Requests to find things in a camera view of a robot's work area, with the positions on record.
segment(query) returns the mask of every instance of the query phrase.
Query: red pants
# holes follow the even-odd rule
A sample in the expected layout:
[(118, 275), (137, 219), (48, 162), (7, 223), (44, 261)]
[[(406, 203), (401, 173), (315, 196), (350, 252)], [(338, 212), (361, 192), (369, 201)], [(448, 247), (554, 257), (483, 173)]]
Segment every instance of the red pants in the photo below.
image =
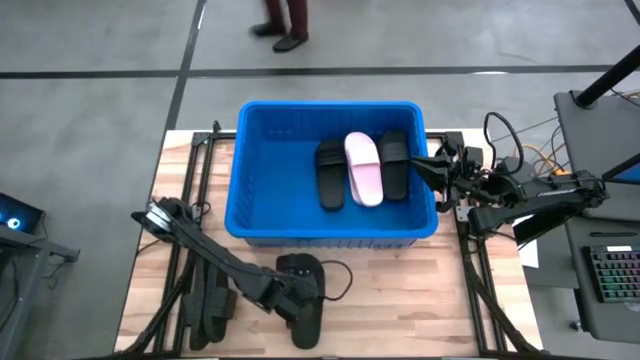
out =
[[(280, 0), (264, 0), (269, 14), (269, 21), (284, 27)], [(307, 0), (287, 0), (291, 17), (291, 35), (296, 39), (308, 36)]]

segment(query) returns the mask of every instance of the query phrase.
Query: rgb keyboard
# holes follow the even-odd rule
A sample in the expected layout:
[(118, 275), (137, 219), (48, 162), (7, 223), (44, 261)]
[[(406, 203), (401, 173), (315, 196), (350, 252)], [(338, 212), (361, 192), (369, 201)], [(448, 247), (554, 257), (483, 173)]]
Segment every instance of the rgb keyboard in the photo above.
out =
[(640, 302), (640, 246), (584, 248), (600, 302)]

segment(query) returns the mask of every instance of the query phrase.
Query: concrete floor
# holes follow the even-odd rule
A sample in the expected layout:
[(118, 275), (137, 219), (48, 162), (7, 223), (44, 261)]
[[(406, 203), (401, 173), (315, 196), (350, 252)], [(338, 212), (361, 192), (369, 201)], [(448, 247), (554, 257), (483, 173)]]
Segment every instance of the concrete floor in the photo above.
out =
[[(247, 28), (259, 1), (209, 0), (192, 69), (599, 65), (640, 42), (623, 0), (311, 0), (311, 40), (274, 55)], [(0, 0), (0, 72), (178, 70), (196, 0)], [(52, 240), (82, 249), (33, 311), (20, 359), (108, 354), (149, 195), (175, 78), (0, 80), (0, 192), (48, 212)], [(429, 128), (516, 129), (555, 116), (553, 94), (598, 73), (263, 76), (189, 79), (176, 128), (234, 128), (256, 99), (402, 99)], [(630, 76), (619, 91), (640, 88)], [(556, 122), (525, 132), (542, 145)], [(492, 125), (494, 137), (505, 134)], [(508, 154), (510, 140), (498, 143)], [(562, 162), (566, 155), (560, 154)], [(531, 288), (543, 343), (558, 355), (636, 359), (640, 345), (573, 333), (570, 292)]]

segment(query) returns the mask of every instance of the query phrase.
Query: wooden tabletop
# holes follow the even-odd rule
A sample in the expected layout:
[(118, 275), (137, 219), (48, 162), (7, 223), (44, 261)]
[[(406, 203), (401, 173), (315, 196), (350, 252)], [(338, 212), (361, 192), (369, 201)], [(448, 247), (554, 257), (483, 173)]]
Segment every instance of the wooden tabletop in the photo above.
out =
[[(490, 149), (482, 131), (462, 131), (467, 145), (486, 149), (487, 160)], [(167, 133), (153, 184), (153, 197), (180, 197), (192, 134), (193, 131)], [(429, 140), (428, 145), (429, 152), (433, 153), (440, 144), (437, 140)], [(224, 228), (233, 148), (233, 141), (216, 142), (207, 196), (212, 210), (203, 219), (203, 230), (242, 260), (274, 267), (279, 255), (300, 252), (301, 249), (250, 248), (244, 240), (233, 238)], [(200, 178), (198, 171), (194, 192)], [(284, 320), (276, 314), (262, 312), (239, 297), (225, 339), (194, 352), (188, 346), (187, 330), (183, 356), (392, 357), (477, 354), (452, 213), (440, 214), (439, 222), (433, 236), (418, 240), (408, 249), (302, 249), (320, 260), (344, 261), (354, 272), (351, 291), (338, 302), (325, 301), (322, 335), (315, 348), (297, 349), (291, 342)], [(140, 247), (154, 240), (144, 233)], [(540, 348), (538, 327), (516, 244), (498, 236), (486, 244), (499, 304), (527, 340)], [(137, 257), (116, 350), (130, 345), (158, 309), (170, 248), (168, 244), (159, 243)], [(327, 265), (326, 274), (327, 295), (341, 293), (348, 281), (344, 269)], [(177, 305), (173, 309), (170, 325), (175, 321), (176, 313)], [(489, 315), (484, 307), (483, 321), (489, 344), (493, 344)], [(167, 348), (171, 346), (172, 339), (173, 326), (169, 326)]]

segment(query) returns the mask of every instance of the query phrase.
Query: pink slipper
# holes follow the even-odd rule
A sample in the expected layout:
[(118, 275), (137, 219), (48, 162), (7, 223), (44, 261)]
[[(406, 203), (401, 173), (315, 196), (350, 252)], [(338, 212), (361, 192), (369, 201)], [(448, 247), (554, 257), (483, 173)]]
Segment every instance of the pink slipper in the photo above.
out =
[(349, 183), (353, 200), (373, 207), (382, 202), (382, 177), (376, 144), (361, 132), (352, 132), (344, 139), (349, 164)]

